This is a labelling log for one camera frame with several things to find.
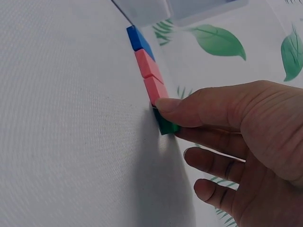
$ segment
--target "leaf pattern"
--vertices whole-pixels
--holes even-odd
[[[179,96],[180,99],[183,99],[186,93],[186,88],[184,87],[182,90],[180,89],[180,86],[178,86],[177,88],[177,94]],[[214,176],[213,178],[210,179],[210,181],[213,181],[215,183],[220,183],[221,185],[225,186],[225,187],[230,187],[233,189],[237,189],[238,185],[234,182],[230,182],[227,180],[224,180],[220,177]],[[235,220],[233,219],[232,216],[230,216],[228,213],[226,213],[225,211],[221,210],[221,209],[215,209],[217,216],[220,219],[223,219],[225,221],[224,225],[225,227],[238,227],[237,223],[235,222]]]
[[[171,34],[176,27],[170,19],[152,26],[160,46],[172,41]],[[240,56],[246,61],[246,53],[240,41],[231,32],[212,25],[200,25],[184,30],[192,33],[200,47],[207,53],[216,56]]]
[[[291,81],[303,67],[303,43],[294,26],[292,33],[282,42],[281,55],[286,73],[284,81]]]
[[[240,56],[246,60],[242,44],[231,32],[212,25],[201,25],[189,31],[207,53],[216,56]]]
[[[161,21],[152,26],[160,46],[171,42],[171,33],[174,33],[174,25],[170,19]]]
[[[285,2],[287,3],[287,4],[294,4],[294,3],[296,3],[296,2],[299,2],[299,3],[301,3],[302,4],[302,0],[285,0]]]

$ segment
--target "block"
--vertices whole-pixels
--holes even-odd
[[[164,119],[161,116],[159,110],[155,106],[153,106],[152,109],[153,109],[153,113],[155,114],[156,120],[158,122],[161,135],[176,133],[180,130],[180,126],[173,124],[167,121],[166,119]]]
[[[164,84],[159,67],[157,63],[149,56],[149,54],[144,49],[141,49],[136,51],[135,55],[142,77],[144,79],[148,77],[155,77],[158,81]]]
[[[151,47],[144,38],[144,36],[141,34],[141,32],[135,26],[130,26],[126,30],[131,41],[133,50],[138,51],[144,49],[149,54],[149,56],[155,61],[155,57],[153,56]]]
[[[145,87],[150,98],[151,104],[155,106],[158,98],[168,98],[167,90],[155,77],[144,79]]]

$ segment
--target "blue block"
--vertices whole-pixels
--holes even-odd
[[[127,28],[127,33],[131,41],[133,50],[138,51],[140,49],[144,49],[150,55],[150,57],[155,61],[155,57],[152,54],[151,47],[146,41],[146,39],[143,37],[141,32],[135,26],[130,26]]]

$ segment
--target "pink block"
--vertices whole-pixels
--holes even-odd
[[[164,84],[160,83],[156,78],[148,77],[144,79],[144,83],[152,105],[155,105],[158,98],[169,97]]]
[[[149,54],[144,49],[141,49],[136,51],[135,55],[142,77],[145,79],[155,77],[162,84],[164,84],[159,67],[157,63],[149,56]]]

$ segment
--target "clear plastic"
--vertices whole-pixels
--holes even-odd
[[[249,0],[169,0],[171,19],[187,26],[247,5]]]
[[[138,27],[171,18],[177,26],[187,26],[245,6],[249,0],[112,0]]]

